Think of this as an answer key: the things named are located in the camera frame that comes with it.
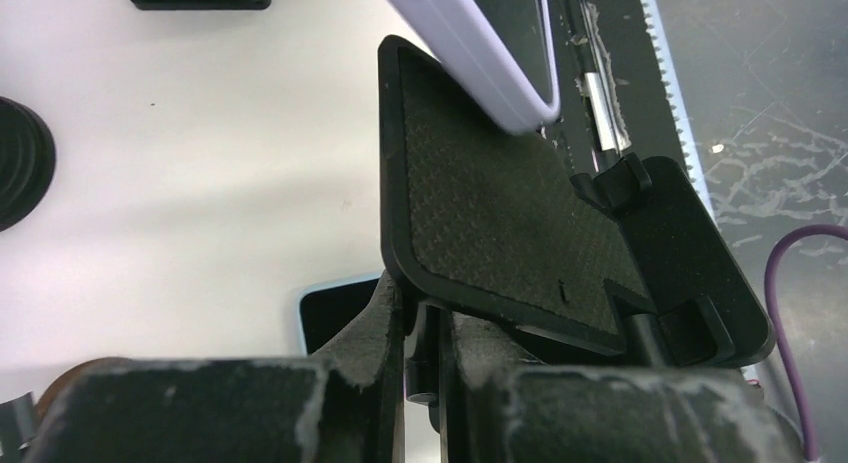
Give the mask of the lilac case phone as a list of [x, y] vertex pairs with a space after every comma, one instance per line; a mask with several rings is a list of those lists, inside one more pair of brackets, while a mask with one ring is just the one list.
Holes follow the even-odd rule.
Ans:
[[536, 131], [559, 117], [548, 0], [387, 1], [504, 131]]

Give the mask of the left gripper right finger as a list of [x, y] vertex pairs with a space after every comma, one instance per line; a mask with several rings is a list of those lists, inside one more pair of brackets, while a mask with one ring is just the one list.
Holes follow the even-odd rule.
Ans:
[[440, 318], [447, 462], [798, 462], [739, 372], [545, 365], [496, 324]]

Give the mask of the blue case phone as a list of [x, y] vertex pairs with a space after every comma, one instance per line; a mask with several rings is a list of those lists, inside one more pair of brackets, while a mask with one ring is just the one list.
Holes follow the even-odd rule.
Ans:
[[366, 273], [307, 287], [297, 303], [301, 347], [313, 354], [369, 303], [381, 274]]

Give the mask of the brown base phone stand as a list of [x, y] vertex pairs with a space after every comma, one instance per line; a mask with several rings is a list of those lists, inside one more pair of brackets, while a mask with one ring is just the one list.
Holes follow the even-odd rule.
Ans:
[[61, 391], [69, 386], [76, 378], [84, 371], [104, 365], [115, 365], [118, 363], [128, 362], [130, 358], [124, 357], [104, 357], [93, 360], [88, 360], [68, 369], [59, 375], [42, 393], [35, 404], [35, 409], [40, 418], [44, 418], [49, 411], [50, 406], [56, 400]]

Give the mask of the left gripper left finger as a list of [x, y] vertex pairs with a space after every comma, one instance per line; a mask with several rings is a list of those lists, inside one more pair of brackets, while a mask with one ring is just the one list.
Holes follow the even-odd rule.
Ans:
[[398, 462], [403, 457], [400, 291], [314, 354], [123, 360], [88, 368], [50, 406], [30, 462]]

